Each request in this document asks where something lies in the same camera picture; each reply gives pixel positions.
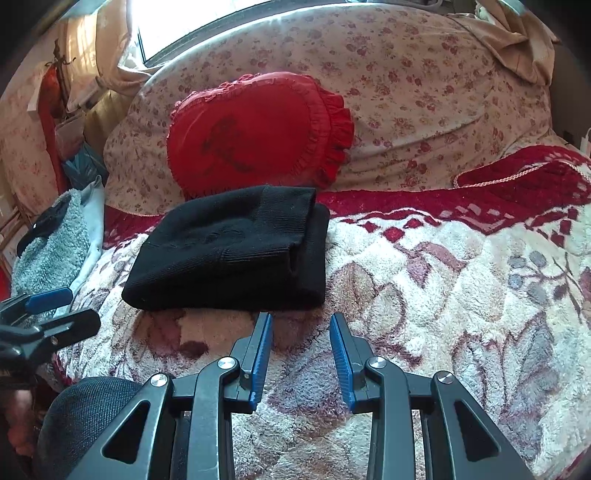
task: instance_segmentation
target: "beige curtain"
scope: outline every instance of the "beige curtain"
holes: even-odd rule
[[[135,96],[156,69],[146,69],[135,45],[133,0],[109,0],[92,15],[69,18],[60,33],[60,48],[70,64],[68,110],[109,89]]]
[[[463,14],[453,18],[524,80],[544,86],[552,83],[556,38],[538,17],[519,3],[499,0],[478,0],[476,10],[478,18]]]

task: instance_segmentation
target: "plastic bag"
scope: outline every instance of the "plastic bag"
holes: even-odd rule
[[[57,152],[62,160],[74,157],[84,144],[86,114],[77,112],[73,117],[56,125]]]
[[[84,190],[89,183],[96,179],[97,175],[100,175],[103,186],[106,185],[109,178],[109,172],[102,157],[86,142],[74,158],[64,162],[62,166],[72,187],[77,190]]]

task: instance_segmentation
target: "blue gripper pad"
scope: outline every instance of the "blue gripper pad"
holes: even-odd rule
[[[265,326],[261,335],[261,341],[259,343],[258,352],[256,353],[255,361],[252,367],[252,391],[249,398],[249,403],[253,411],[256,410],[256,406],[262,398],[262,390],[265,386],[265,377],[267,376],[267,367],[269,366],[269,356],[271,354],[272,341],[272,317],[271,315],[267,315],[267,318],[265,319]]]
[[[25,311],[29,315],[37,315],[69,305],[73,299],[74,295],[69,288],[58,288],[32,295],[25,303]]]
[[[349,361],[349,356],[345,349],[345,343],[341,329],[337,322],[337,314],[334,314],[330,318],[330,344],[333,350],[333,356],[335,358],[336,373],[339,377],[340,390],[343,394],[343,400],[349,407],[349,410],[355,409],[355,393],[353,391],[353,369]]]

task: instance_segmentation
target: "black clamp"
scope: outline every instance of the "black clamp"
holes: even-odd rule
[[[368,480],[415,478],[411,410],[420,410],[427,480],[534,480],[519,454],[453,374],[406,374],[351,335],[343,314],[330,319],[330,343],[343,399],[373,413]]]
[[[260,313],[252,335],[237,340],[229,356],[198,374],[153,375],[107,426],[69,480],[168,480],[235,478],[232,413],[253,413],[261,401],[272,344],[272,318]],[[191,412],[189,431],[184,412]]]
[[[98,333],[100,318],[91,309],[48,319],[31,328],[19,326],[29,315],[70,304],[72,297],[69,288],[60,288],[0,303],[0,390],[30,388],[35,370],[53,353]]]

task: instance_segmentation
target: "floral bedsheet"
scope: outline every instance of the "floral bedsheet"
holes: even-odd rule
[[[166,160],[169,115],[245,73],[313,76],[341,94],[355,143],[334,190],[424,190],[533,144],[562,145],[548,89],[498,63],[452,18],[384,4],[301,9],[243,25],[164,66],[105,146],[106,203],[153,215],[183,195]]]
[[[342,401],[327,331],[335,311],[403,370],[453,371],[537,478],[561,478],[591,444],[590,173],[569,150],[529,147],[460,175],[456,189],[320,194],[332,216],[326,304],[274,313],[262,403],[233,420],[238,478],[365,478],[371,418]],[[102,327],[55,357],[64,383],[198,372],[250,333],[252,313],[151,313],[121,300],[158,220],[123,215],[109,228],[74,300]]]

